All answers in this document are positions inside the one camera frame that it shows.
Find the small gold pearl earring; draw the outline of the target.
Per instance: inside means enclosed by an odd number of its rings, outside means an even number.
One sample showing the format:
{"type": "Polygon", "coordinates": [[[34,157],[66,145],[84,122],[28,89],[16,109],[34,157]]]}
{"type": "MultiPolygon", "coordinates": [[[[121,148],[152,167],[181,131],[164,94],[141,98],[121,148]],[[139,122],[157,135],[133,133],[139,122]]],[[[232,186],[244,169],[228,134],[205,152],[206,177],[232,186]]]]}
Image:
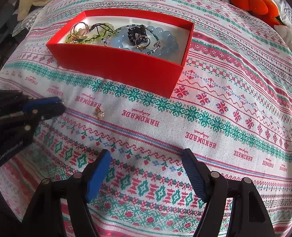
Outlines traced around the small gold pearl earring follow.
{"type": "Polygon", "coordinates": [[[95,111],[99,120],[102,120],[105,117],[105,113],[101,110],[101,108],[96,108],[95,111]]]}

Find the gold hoop earrings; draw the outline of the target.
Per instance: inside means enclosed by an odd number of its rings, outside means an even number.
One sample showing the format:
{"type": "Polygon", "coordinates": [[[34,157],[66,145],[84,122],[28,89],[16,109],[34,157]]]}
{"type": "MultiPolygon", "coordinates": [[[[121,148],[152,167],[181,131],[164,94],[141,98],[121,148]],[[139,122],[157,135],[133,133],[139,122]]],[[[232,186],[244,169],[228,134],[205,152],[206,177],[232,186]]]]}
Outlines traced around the gold hoop earrings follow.
{"type": "Polygon", "coordinates": [[[89,25],[85,22],[78,22],[74,24],[69,31],[69,35],[72,40],[86,39],[88,33],[89,25]]]}

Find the black hair claw clip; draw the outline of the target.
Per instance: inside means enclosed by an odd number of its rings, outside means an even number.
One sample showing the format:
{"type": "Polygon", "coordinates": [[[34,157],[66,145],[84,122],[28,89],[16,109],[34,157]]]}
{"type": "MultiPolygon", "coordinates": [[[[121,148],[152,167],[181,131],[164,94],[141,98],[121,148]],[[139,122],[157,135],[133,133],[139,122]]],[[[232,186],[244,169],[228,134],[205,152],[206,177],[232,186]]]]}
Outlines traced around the black hair claw clip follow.
{"type": "Polygon", "coordinates": [[[148,42],[144,25],[128,28],[128,39],[132,45],[141,45],[148,42]]]}

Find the red jewelry box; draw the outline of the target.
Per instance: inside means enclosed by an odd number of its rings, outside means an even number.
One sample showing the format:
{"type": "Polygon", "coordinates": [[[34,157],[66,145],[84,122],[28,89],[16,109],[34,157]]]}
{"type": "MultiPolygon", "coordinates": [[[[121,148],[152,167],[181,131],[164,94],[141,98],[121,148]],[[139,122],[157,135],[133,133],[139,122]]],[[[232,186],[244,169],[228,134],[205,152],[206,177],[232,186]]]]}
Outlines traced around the red jewelry box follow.
{"type": "Polygon", "coordinates": [[[194,23],[163,13],[136,9],[86,10],[67,22],[46,44],[67,70],[99,76],[170,98],[184,69],[194,23]],[[179,48],[168,60],[103,44],[70,44],[65,39],[72,28],[107,22],[120,27],[143,24],[161,27],[177,38],[179,48]]]}

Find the patterned handmade bedspread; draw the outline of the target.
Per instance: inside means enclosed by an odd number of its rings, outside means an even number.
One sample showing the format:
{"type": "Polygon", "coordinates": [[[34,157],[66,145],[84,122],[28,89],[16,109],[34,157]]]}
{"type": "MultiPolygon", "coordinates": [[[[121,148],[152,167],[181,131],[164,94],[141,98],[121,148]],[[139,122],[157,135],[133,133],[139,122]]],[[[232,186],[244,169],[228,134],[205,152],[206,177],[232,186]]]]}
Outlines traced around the patterned handmade bedspread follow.
{"type": "Polygon", "coordinates": [[[0,71],[0,89],[59,96],[67,110],[0,168],[22,219],[39,182],[62,180],[102,149],[112,164],[89,204],[104,235],[190,236],[204,210],[182,166],[189,148],[210,170],[249,177],[277,236],[292,227],[292,53],[262,20],[220,0],[54,0],[0,71]],[[189,20],[194,33],[171,98],[60,67],[46,43],[88,9],[141,9],[189,20]],[[95,109],[105,113],[97,118],[95,109]]]}

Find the orange pumpkin plush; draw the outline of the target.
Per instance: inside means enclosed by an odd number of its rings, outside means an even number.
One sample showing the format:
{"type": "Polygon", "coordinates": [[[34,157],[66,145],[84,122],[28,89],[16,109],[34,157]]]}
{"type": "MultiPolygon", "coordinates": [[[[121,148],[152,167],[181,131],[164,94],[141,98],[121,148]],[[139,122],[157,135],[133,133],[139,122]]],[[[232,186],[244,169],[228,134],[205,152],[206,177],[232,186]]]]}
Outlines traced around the orange pumpkin plush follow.
{"type": "Polygon", "coordinates": [[[279,18],[278,7],[272,0],[230,0],[230,3],[259,18],[271,27],[283,25],[279,18]]]}

